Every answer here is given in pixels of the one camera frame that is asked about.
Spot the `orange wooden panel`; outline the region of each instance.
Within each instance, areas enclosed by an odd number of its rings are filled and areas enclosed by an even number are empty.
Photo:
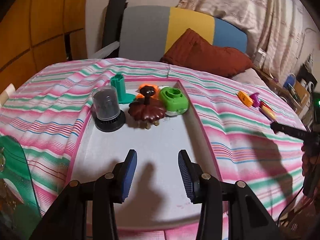
[[[36,45],[63,33],[64,0],[32,0],[31,42]]]
[[[16,0],[0,22],[0,68],[30,48],[31,0]]]
[[[0,91],[5,90],[10,83],[17,89],[34,74],[36,65],[33,62],[32,52],[29,51],[0,72]]]
[[[70,46],[73,60],[88,58],[87,45],[85,43],[85,30],[70,33]]]
[[[85,1],[65,0],[63,22],[65,33],[84,28]]]
[[[33,54],[38,72],[51,64],[67,61],[63,36],[34,47]]]

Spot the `green transparent plastic object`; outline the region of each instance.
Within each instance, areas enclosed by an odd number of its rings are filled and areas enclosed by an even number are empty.
[[[10,136],[0,137],[0,187],[1,222],[29,239],[41,220],[40,208],[24,151]]]
[[[118,95],[119,104],[130,104],[135,99],[135,95],[126,93],[124,77],[121,74],[117,74],[110,79],[111,86],[115,87]]]
[[[185,113],[189,108],[189,101],[180,89],[165,87],[159,92],[159,99],[167,109],[167,115],[178,115]]]

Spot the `pillow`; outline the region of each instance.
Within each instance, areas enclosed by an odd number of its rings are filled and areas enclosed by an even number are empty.
[[[160,62],[232,77],[253,67],[250,58],[235,48],[211,45],[194,30],[187,29]]]

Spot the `white tray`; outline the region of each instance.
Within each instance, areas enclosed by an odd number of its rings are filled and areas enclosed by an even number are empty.
[[[144,82],[126,82],[127,93],[137,94]],[[152,82],[158,86],[184,88],[175,80]],[[201,205],[187,198],[180,170],[178,152],[185,149],[192,162],[218,178],[213,152],[202,124],[190,105],[183,115],[166,117],[150,130],[137,128],[128,114],[129,105],[120,105],[126,124],[112,133],[103,133],[93,118],[88,122],[73,166],[71,180],[81,183],[96,180],[123,162],[129,149],[138,155],[138,164],[128,198],[115,204],[118,229],[156,230],[199,220]],[[92,223],[92,203],[88,203],[87,222]]]

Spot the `brown flower-shaped object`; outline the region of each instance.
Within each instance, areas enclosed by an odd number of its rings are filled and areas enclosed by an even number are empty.
[[[164,104],[151,98],[155,94],[155,89],[150,86],[144,86],[140,89],[144,98],[138,98],[129,105],[128,113],[136,120],[148,123],[154,123],[164,118],[166,109]]]

